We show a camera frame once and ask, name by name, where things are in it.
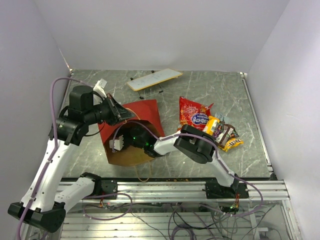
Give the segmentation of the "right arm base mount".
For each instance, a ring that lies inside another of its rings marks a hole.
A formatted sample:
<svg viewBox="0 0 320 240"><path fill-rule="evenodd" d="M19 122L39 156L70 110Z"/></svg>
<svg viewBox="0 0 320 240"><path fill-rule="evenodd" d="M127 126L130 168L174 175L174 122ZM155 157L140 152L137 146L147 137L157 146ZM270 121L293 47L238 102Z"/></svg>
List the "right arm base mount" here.
<svg viewBox="0 0 320 240"><path fill-rule="evenodd" d="M245 183L239 183L237 180L230 187L219 185L216 180L207 181L203 191L207 199L248 199L249 192Z"/></svg>

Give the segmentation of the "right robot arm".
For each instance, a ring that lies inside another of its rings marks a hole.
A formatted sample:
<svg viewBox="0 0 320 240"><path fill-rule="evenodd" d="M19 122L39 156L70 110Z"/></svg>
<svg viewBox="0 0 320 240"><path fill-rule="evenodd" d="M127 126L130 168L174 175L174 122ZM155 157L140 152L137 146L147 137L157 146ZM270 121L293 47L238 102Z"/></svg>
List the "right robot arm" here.
<svg viewBox="0 0 320 240"><path fill-rule="evenodd" d="M210 164L217 180L218 198L234 198L238 192L238 176L222 160L213 136L184 125L174 134L157 137L148 128L136 125L124 137L126 145L142 149L151 158L180 151L198 164Z"/></svg>

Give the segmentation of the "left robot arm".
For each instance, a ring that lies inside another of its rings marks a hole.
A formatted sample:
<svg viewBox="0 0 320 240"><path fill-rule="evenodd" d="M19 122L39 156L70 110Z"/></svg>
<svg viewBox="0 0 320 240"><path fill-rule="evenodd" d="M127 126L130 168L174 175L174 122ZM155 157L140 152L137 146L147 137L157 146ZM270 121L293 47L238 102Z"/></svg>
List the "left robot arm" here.
<svg viewBox="0 0 320 240"><path fill-rule="evenodd" d="M85 172L61 193L58 186L74 149L89 131L89 126L105 123L115 126L135 117L110 94L98 93L87 85L75 86L69 105L54 119L40 168L26 194L11 203L8 214L23 223L49 233L56 232L66 213L87 196L98 198L102 191L100 176Z"/></svg>

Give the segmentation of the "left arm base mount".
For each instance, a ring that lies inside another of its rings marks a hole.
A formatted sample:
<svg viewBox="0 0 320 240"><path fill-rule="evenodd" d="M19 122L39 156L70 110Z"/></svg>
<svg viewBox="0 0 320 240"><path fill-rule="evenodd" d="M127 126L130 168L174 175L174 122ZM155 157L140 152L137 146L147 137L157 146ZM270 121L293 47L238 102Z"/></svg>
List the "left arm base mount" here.
<svg viewBox="0 0 320 240"><path fill-rule="evenodd" d="M106 200L115 200L117 198L118 184L114 180L99 180L94 184L93 196L101 196Z"/></svg>

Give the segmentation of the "small white blue wrapper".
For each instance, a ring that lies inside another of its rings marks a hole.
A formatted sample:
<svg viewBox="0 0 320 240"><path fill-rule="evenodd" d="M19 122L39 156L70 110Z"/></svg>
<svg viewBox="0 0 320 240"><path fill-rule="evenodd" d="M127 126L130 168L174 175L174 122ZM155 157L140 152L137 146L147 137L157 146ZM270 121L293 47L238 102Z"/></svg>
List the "small white blue wrapper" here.
<svg viewBox="0 0 320 240"><path fill-rule="evenodd" d="M226 124L229 124L231 122L230 118L223 115L221 112L216 112L214 117L219 119L220 122L224 122Z"/></svg>

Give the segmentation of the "brown m&m's pack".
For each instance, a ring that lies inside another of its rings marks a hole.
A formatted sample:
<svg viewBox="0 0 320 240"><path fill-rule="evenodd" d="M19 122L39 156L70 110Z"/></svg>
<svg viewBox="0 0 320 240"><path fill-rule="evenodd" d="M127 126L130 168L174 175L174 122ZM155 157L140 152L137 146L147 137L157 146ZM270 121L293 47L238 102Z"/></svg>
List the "brown m&m's pack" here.
<svg viewBox="0 0 320 240"><path fill-rule="evenodd" d="M224 124L219 130L219 134L215 138L215 142L220 146L224 146L228 140L237 137L239 137L239 135L235 127L230 124Z"/></svg>

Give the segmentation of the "red and brown paper bag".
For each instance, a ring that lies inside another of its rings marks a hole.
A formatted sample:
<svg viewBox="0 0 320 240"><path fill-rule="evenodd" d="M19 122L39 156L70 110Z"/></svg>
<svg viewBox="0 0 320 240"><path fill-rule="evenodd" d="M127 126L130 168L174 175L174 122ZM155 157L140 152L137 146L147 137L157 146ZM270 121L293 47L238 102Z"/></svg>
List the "red and brown paper bag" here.
<svg viewBox="0 0 320 240"><path fill-rule="evenodd" d="M160 155L153 151L155 142L165 133L161 125L158 103L155 99L141 100L123 105L134 117L114 126L98 125L107 161L111 165L133 167L141 179L138 165L150 163Z"/></svg>

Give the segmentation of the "yellow m&m's pack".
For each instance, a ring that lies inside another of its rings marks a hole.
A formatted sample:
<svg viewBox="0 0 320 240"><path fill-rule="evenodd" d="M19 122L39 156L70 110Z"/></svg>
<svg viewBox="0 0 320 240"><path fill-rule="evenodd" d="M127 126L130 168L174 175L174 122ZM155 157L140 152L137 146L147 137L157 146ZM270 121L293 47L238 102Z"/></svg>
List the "yellow m&m's pack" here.
<svg viewBox="0 0 320 240"><path fill-rule="evenodd" d="M230 138L224 146L219 145L218 147L224 152L228 152L230 149L236 148L239 145L243 145L244 141L239 138Z"/></svg>

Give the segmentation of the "red candy bag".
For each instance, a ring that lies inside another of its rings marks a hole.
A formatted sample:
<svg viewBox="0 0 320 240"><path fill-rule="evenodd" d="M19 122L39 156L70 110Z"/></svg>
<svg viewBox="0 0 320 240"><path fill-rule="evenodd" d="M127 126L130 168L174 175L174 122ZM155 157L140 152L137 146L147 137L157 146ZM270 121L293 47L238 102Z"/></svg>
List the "red candy bag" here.
<svg viewBox="0 0 320 240"><path fill-rule="evenodd" d="M214 103L205 106L201 103L189 100L184 96L180 96L179 125L177 130L181 130L184 125L189 125L202 131L209 121L213 105Z"/></svg>

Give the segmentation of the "yellow snack box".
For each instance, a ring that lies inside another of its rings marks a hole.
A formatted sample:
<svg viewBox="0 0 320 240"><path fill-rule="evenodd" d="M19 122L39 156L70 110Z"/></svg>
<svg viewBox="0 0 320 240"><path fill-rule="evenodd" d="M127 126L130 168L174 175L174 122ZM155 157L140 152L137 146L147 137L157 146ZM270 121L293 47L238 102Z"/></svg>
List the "yellow snack box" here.
<svg viewBox="0 0 320 240"><path fill-rule="evenodd" d="M220 120L218 118L216 118L214 116L209 116L208 122L202 131L212 136L214 134L214 132L216 130L216 126L219 122L220 122Z"/></svg>

